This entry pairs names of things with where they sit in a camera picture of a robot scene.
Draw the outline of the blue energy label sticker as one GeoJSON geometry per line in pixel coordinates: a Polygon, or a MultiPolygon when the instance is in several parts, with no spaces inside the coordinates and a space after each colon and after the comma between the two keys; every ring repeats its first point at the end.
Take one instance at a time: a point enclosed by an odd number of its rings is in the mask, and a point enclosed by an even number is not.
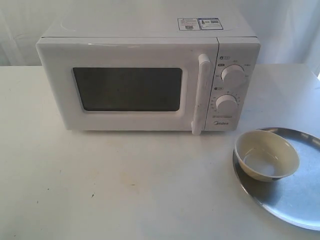
{"type": "Polygon", "coordinates": [[[224,29],[218,17],[198,18],[197,20],[201,31],[220,31],[224,29]]]}

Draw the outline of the round stainless steel tray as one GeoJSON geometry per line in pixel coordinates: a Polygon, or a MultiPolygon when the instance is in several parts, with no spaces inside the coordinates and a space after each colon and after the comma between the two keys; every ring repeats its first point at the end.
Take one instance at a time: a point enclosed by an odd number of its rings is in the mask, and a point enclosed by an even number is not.
{"type": "Polygon", "coordinates": [[[265,127],[293,145],[300,158],[297,171],[280,180],[262,182],[249,177],[233,157],[233,168],[243,190],[275,217],[294,226],[320,229],[320,139],[290,128],[265,127]]]}

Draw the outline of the cream ceramic bowl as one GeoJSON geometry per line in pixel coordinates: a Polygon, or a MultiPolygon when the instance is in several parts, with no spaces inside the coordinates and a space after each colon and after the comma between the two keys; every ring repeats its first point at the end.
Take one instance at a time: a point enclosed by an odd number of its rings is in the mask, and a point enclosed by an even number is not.
{"type": "Polygon", "coordinates": [[[283,137],[264,130],[240,135],[234,144],[240,168],[260,182],[273,182],[294,174],[300,166],[295,148],[283,137]]]}

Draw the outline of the white warning label sticker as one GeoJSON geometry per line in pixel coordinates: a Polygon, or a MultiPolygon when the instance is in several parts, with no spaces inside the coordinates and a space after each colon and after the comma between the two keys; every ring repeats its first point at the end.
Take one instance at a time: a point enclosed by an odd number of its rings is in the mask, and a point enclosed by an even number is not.
{"type": "Polygon", "coordinates": [[[200,24],[197,18],[178,18],[178,29],[180,31],[200,31],[200,24]]]}

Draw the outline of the white control knob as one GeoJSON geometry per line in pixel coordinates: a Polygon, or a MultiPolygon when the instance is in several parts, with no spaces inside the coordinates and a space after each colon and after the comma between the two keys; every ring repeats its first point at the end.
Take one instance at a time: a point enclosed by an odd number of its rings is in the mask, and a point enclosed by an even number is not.
{"type": "Polygon", "coordinates": [[[225,114],[231,114],[238,108],[236,98],[229,94],[220,96],[216,100],[215,105],[219,113],[225,114]]]}
{"type": "Polygon", "coordinates": [[[246,82],[244,69],[237,64],[227,66],[221,72],[223,84],[228,87],[236,88],[246,82]]]}

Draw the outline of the white microwave oven body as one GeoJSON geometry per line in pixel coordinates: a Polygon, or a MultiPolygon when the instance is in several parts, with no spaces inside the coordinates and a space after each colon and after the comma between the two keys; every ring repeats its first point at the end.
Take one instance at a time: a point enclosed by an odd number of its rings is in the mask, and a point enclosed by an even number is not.
{"type": "Polygon", "coordinates": [[[209,96],[205,128],[202,132],[233,131],[237,128],[251,76],[258,58],[260,43],[247,23],[237,12],[227,9],[218,16],[208,12],[195,15],[191,11],[133,10],[125,13],[110,9],[106,13],[75,8],[63,19],[56,21],[42,38],[81,39],[173,39],[217,38],[219,49],[216,57],[209,96]],[[179,30],[178,18],[219,18],[223,30],[179,30]],[[238,87],[224,85],[221,73],[230,65],[244,69],[245,83],[238,87]],[[237,109],[231,114],[218,112],[216,100],[232,95],[237,109]]]}

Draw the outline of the upper white control knob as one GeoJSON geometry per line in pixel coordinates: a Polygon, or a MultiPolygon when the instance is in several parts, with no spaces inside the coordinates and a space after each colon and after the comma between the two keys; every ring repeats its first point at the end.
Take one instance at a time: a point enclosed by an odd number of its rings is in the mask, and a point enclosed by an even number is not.
{"type": "Polygon", "coordinates": [[[227,66],[221,72],[223,84],[228,87],[236,88],[246,82],[244,69],[237,64],[227,66]]]}

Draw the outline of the lower white control knob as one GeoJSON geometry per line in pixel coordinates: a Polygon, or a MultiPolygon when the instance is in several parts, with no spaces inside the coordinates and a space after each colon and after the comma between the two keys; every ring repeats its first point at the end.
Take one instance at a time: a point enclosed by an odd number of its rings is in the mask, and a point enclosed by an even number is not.
{"type": "Polygon", "coordinates": [[[231,114],[238,108],[236,98],[229,94],[220,96],[216,100],[215,105],[219,113],[225,114],[231,114]]]}

